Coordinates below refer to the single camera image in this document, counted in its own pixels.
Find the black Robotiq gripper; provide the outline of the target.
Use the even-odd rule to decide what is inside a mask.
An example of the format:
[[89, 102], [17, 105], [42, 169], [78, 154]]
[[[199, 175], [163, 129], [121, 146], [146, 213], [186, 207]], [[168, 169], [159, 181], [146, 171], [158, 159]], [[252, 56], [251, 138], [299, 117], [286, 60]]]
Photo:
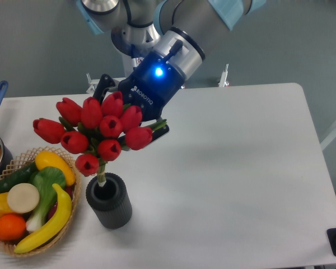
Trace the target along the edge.
[[[120, 91], [123, 103], [136, 105], [142, 109], [144, 122], [158, 119], [164, 106], [184, 84], [181, 74], [168, 63], [183, 47], [177, 40], [168, 55], [161, 57], [150, 52], [141, 64], [125, 80], [119, 81], [108, 74], [101, 75], [93, 93], [100, 104], [108, 92]], [[169, 132], [169, 126], [151, 124], [145, 127], [131, 128], [125, 135], [117, 138], [122, 149], [143, 149], [153, 141]]]

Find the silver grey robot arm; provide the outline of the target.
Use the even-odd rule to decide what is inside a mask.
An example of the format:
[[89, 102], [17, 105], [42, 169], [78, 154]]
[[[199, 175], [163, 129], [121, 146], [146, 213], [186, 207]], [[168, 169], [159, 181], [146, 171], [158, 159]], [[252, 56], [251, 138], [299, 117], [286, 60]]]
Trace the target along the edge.
[[158, 121], [164, 106], [243, 16], [263, 1], [77, 1], [95, 34], [110, 33], [122, 55], [125, 79], [90, 81], [94, 97], [120, 91]]

